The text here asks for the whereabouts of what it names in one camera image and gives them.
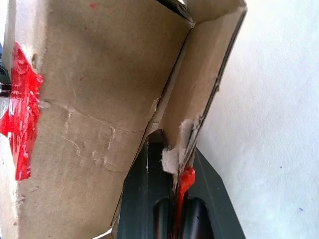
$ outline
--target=torn cardboard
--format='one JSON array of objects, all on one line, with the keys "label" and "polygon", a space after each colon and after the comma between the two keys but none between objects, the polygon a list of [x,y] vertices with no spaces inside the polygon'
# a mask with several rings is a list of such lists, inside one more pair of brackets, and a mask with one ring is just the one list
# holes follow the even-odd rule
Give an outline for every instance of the torn cardboard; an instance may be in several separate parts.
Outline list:
[{"label": "torn cardboard", "polygon": [[[245,4],[188,0],[194,22],[155,0],[9,4],[3,63],[10,69],[14,41],[30,61],[38,55],[45,107],[19,200],[10,198],[4,185],[12,179],[3,172],[3,237],[93,238],[109,228],[146,135],[162,129],[172,148],[185,146],[184,159],[192,155]],[[21,29],[22,18],[39,37]],[[181,142],[181,123],[197,119],[198,130]],[[14,226],[4,220],[12,217],[7,208],[17,211]]]}]

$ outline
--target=white surface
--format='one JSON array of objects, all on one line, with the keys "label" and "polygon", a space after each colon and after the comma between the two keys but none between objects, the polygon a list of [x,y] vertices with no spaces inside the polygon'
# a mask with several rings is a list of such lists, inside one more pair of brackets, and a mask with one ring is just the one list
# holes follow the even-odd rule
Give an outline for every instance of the white surface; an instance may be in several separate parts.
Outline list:
[{"label": "white surface", "polygon": [[247,239],[318,239],[319,2],[247,4],[198,147]]},{"label": "white surface", "polygon": [[0,43],[3,46],[8,0],[0,0]]}]

